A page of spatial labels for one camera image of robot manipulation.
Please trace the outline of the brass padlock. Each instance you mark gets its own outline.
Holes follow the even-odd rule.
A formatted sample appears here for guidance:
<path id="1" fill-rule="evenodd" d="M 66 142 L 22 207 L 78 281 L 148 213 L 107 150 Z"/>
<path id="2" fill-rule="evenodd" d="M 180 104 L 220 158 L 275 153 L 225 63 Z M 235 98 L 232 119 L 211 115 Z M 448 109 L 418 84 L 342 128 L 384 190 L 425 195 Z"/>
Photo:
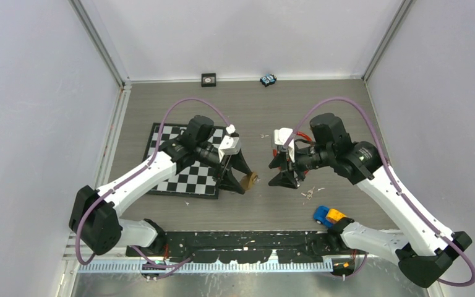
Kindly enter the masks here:
<path id="1" fill-rule="evenodd" d="M 253 186 L 257 183 L 258 180 L 259 180 L 259 176 L 258 176 L 257 172 L 253 171 L 253 172 L 243 176 L 239 183 L 240 183 L 240 186 L 242 187 L 242 189 L 246 192 L 246 191 L 252 189 Z"/>

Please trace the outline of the silver key bunch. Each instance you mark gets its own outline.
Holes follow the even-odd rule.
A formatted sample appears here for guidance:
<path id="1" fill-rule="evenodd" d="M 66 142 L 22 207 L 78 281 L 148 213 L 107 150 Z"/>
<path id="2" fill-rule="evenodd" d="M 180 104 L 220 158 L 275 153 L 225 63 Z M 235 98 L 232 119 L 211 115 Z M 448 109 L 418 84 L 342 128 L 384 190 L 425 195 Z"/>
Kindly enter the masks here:
<path id="1" fill-rule="evenodd" d="M 312 187 L 306 192 L 302 192 L 301 195 L 305 197 L 306 200 L 311 200 L 315 192 L 315 187 Z"/>

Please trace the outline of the red cable lock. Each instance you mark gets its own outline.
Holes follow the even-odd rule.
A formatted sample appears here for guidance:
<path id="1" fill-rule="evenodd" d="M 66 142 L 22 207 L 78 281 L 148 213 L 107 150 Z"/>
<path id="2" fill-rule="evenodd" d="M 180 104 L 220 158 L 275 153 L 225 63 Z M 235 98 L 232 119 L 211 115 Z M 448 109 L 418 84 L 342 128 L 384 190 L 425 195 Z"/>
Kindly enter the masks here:
<path id="1" fill-rule="evenodd" d="M 303 142 L 312 142 L 312 138 L 310 136 L 308 136 L 307 134 L 301 132 L 301 131 L 297 131 L 296 132 L 296 137 L 295 137 L 296 140 L 301 140 Z M 277 146 L 273 146 L 273 156 L 277 156 L 278 154 L 278 149 L 277 149 Z"/>

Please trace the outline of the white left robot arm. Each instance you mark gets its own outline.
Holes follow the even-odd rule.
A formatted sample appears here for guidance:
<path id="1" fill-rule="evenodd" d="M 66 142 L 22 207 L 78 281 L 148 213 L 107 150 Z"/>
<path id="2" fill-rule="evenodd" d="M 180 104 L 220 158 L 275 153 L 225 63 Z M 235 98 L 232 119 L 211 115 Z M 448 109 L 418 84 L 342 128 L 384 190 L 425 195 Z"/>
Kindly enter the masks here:
<path id="1" fill-rule="evenodd" d="M 209 141 L 214 130 L 210 118 L 194 116 L 178 136 L 158 140 L 153 154 L 125 175 L 98 189 L 89 185 L 79 189 L 69 219 L 76 243 L 84 243 L 97 256 L 124 246 L 160 255 L 165 240 L 158 225 L 149 219 L 133 221 L 121 216 L 149 190 L 195 162 L 213 168 L 217 189 L 244 194 L 255 173 L 242 154 L 239 134 L 234 126 L 228 126 L 219 145 L 214 146 Z"/>

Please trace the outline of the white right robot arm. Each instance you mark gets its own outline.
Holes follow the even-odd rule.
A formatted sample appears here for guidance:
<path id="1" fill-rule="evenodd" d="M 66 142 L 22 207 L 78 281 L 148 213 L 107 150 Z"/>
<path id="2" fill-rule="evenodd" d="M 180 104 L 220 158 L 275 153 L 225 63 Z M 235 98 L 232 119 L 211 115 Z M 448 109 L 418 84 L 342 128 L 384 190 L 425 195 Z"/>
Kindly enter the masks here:
<path id="1" fill-rule="evenodd" d="M 315 221 L 327 228 L 325 244 L 333 252 L 362 250 L 395 264 L 415 285 L 428 288 L 450 268 L 471 244 L 464 231 L 452 231 L 429 212 L 419 216 L 423 206 L 400 183 L 392 167 L 383 163 L 376 146 L 354 142 L 342 120 L 331 113 L 310 121 L 314 136 L 298 148 L 293 130 L 274 131 L 276 150 L 270 168 L 279 173 L 270 186 L 299 187 L 306 172 L 329 167 L 365 192 L 401 230 L 399 236 L 366 227 L 345 214 L 327 208 L 315 213 Z"/>

